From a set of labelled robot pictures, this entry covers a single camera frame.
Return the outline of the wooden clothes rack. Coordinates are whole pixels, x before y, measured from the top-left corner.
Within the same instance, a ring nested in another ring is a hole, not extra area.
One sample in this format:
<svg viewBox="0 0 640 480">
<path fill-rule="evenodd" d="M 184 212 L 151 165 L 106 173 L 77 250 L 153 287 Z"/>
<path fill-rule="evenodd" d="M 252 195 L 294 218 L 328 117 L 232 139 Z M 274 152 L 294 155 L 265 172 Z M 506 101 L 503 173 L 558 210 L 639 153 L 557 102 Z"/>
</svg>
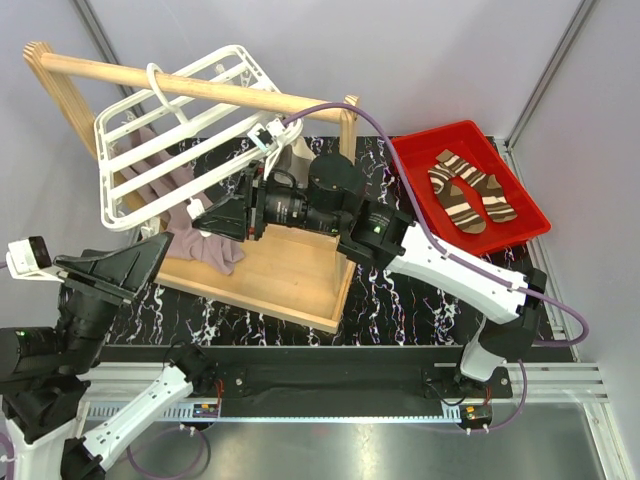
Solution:
<svg viewBox="0 0 640 480">
<path fill-rule="evenodd" d="M 58 55 L 44 42 L 28 43 L 23 56 L 98 164 L 94 122 L 107 107 L 141 89 L 145 68 Z M 172 93 L 193 94 L 207 104 L 233 100 L 244 107 L 284 114 L 313 105 L 310 98 L 282 93 L 239 45 L 219 48 L 172 74 L 162 72 L 159 83 Z M 194 177 L 250 145 L 241 136 L 204 153 L 190 164 Z M 130 212 L 143 203 L 138 193 L 132 193 L 122 205 Z M 131 229 L 166 225 L 158 217 Z M 156 280 L 163 286 L 332 333 L 340 323 L 355 270 L 336 246 L 334 238 L 270 226 L 260 240 L 243 245 L 245 258 L 230 275 L 200 261 L 167 257 Z"/>
</svg>

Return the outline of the grey cream sock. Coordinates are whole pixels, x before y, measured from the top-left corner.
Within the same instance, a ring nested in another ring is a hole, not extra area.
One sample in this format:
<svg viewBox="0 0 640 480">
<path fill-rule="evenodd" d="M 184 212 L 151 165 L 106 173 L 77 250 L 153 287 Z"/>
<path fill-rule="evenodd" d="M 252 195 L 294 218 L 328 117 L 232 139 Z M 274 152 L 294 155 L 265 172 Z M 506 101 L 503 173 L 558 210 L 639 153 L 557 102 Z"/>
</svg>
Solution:
<svg viewBox="0 0 640 480">
<path fill-rule="evenodd" d="M 300 136 L 282 150 L 275 168 L 291 173 L 299 182 L 302 182 L 307 178 L 310 164 L 314 158 L 315 154 L 305 138 Z"/>
</svg>

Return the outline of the white plastic clip hanger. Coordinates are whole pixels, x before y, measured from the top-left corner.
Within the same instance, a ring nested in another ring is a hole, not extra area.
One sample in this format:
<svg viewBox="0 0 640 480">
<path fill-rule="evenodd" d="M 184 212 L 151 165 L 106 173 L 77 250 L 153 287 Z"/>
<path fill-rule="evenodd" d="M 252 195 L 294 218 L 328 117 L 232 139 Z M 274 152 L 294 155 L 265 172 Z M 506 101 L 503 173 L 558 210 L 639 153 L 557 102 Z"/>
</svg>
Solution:
<svg viewBox="0 0 640 480">
<path fill-rule="evenodd" d="M 193 94 L 172 93 L 159 83 L 162 72 L 157 64 L 148 64 L 142 72 L 141 89 L 107 107 L 94 122 L 101 222 L 111 231 L 129 230 L 158 218 L 159 214 L 185 200 L 189 200 L 187 208 L 192 214 L 203 212 L 202 203 L 192 199 L 195 194 L 234 175 L 252 161 L 264 164 L 263 153 L 247 132 L 256 123 L 266 125 L 276 118 L 283 121 L 285 115 L 281 110 L 244 107 L 233 100 L 215 100 L 207 104 Z M 129 134 L 142 127 L 151 129 L 156 138 L 128 153 L 114 151 L 117 146 L 128 147 Z M 149 204 L 144 201 L 142 206 L 130 212 L 124 210 L 125 197 L 137 193 L 139 187 L 184 164 L 190 165 L 204 153 L 241 136 L 251 143 L 246 151 L 158 200 Z M 126 180 L 120 173 L 160 150 L 166 150 L 173 159 L 132 180 Z"/>
</svg>

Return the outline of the brown striped sock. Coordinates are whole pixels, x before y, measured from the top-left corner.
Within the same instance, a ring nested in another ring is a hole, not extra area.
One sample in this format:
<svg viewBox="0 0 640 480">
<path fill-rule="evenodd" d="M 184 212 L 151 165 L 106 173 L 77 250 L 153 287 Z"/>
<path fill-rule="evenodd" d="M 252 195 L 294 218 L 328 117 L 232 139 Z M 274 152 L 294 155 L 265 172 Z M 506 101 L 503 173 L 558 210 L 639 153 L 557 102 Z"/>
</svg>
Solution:
<svg viewBox="0 0 640 480">
<path fill-rule="evenodd" d="M 452 223 L 463 233 L 478 235 L 485 220 L 471 207 L 463 191 L 453 183 L 454 173 L 440 164 L 428 170 L 434 195 Z"/>
<path fill-rule="evenodd" d="M 517 218 L 495 174 L 487 174 L 454 152 L 445 149 L 436 157 L 437 164 L 446 166 L 481 197 L 485 212 L 494 223 L 502 224 Z"/>
</svg>

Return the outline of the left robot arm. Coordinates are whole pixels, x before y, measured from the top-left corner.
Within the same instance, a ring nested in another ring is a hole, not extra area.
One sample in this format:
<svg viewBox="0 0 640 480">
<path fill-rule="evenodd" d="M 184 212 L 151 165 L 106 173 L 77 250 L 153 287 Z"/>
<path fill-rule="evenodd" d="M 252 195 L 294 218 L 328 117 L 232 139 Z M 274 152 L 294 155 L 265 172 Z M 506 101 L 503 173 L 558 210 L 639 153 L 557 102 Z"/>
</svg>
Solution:
<svg viewBox="0 0 640 480">
<path fill-rule="evenodd" d="M 81 401 L 91 383 L 119 308 L 156 277 L 173 240 L 159 233 L 112 252 L 51 257 L 41 236 L 9 244 L 15 280 L 53 281 L 68 290 L 53 327 L 1 331 L 1 408 L 9 479 L 102 479 L 119 456 L 175 402 L 221 393 L 216 363 L 184 344 L 166 356 L 158 377 L 118 413 L 75 436 Z"/>
</svg>

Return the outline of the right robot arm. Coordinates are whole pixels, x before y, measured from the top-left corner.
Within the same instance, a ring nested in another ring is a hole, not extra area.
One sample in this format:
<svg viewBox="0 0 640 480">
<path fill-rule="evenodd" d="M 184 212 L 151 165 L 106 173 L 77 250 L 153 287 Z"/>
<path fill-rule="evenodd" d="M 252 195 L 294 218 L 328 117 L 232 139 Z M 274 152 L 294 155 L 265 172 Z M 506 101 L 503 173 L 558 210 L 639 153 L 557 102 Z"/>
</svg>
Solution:
<svg viewBox="0 0 640 480">
<path fill-rule="evenodd" d="M 410 215 L 368 198 L 365 186 L 341 154 L 312 160 L 304 188 L 292 174 L 252 161 L 233 193 L 189 214 L 194 228 L 239 242 L 260 240 L 269 226 L 334 237 L 347 260 L 415 278 L 474 307 L 485 320 L 453 375 L 460 393 L 480 394 L 496 368 L 521 359 L 533 345 L 545 274 L 505 270 L 455 248 Z"/>
</svg>

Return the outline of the mauve hanging cloth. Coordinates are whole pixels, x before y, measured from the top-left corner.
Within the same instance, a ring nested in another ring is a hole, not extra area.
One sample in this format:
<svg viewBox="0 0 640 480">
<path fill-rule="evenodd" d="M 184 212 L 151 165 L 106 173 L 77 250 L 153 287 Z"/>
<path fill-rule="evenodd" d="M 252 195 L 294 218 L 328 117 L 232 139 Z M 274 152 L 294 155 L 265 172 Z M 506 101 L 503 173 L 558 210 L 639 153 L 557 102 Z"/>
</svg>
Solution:
<svg viewBox="0 0 640 480">
<path fill-rule="evenodd" d="M 156 134 L 148 127 L 142 127 L 130 133 L 128 138 L 128 147 L 117 146 L 114 151 L 118 154 L 128 153 L 129 150 L 155 139 Z M 173 157 L 166 150 L 160 150 L 122 169 L 120 173 L 126 180 L 132 180 L 171 159 Z M 136 191 L 145 203 L 149 204 L 194 179 L 193 170 L 187 163 L 150 184 L 139 187 Z M 212 206 L 212 202 L 203 192 L 195 194 L 192 199 L 200 201 L 204 208 Z M 174 235 L 166 256 L 200 261 L 224 275 L 230 275 L 235 265 L 245 258 L 240 244 L 216 234 L 203 236 L 201 231 L 192 226 L 192 218 L 187 211 L 188 205 L 189 200 L 185 200 L 159 214 L 161 220 L 167 223 L 166 231 Z"/>
</svg>

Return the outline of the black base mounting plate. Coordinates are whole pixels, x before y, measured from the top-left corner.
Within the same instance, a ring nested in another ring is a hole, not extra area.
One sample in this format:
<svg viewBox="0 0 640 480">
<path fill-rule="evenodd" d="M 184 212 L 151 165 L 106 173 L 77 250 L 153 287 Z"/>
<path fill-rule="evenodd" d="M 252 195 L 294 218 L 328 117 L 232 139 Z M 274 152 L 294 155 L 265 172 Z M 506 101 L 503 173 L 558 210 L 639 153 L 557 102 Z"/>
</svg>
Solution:
<svg viewBox="0 0 640 480">
<path fill-rule="evenodd" d="M 206 347 L 233 413 L 436 413 L 438 405 L 511 400 L 512 381 L 497 368 L 488 384 L 462 379 L 458 347 Z"/>
</svg>

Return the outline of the red plastic bin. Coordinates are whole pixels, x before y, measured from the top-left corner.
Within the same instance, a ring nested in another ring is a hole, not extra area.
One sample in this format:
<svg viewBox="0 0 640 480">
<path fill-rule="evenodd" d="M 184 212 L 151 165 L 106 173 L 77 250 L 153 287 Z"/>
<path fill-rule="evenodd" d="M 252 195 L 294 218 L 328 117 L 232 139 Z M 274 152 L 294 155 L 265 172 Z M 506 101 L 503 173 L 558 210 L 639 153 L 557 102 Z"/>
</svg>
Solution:
<svg viewBox="0 0 640 480">
<path fill-rule="evenodd" d="M 548 232 L 551 223 L 476 123 L 464 120 L 399 136 L 392 143 L 434 235 L 500 267 L 524 271 L 531 266 L 526 242 Z M 437 164 L 436 157 L 445 149 L 483 172 L 495 174 L 517 218 L 502 224 L 492 222 L 480 195 L 460 178 L 454 178 L 453 183 L 486 222 L 486 229 L 478 235 L 460 231 L 434 195 L 428 176 L 428 170 Z"/>
</svg>

